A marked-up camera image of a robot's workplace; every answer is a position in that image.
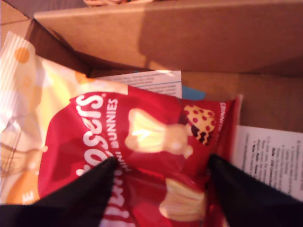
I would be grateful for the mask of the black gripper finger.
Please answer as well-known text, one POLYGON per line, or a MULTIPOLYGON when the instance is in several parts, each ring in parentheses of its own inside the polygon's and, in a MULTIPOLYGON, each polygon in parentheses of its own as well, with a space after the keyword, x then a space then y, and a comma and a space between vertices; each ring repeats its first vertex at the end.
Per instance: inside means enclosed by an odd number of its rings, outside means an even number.
POLYGON ((114 182, 116 160, 106 159, 38 201, 39 227, 97 227, 114 182))
POLYGON ((211 180, 231 227, 301 227, 303 203, 211 155, 211 180))

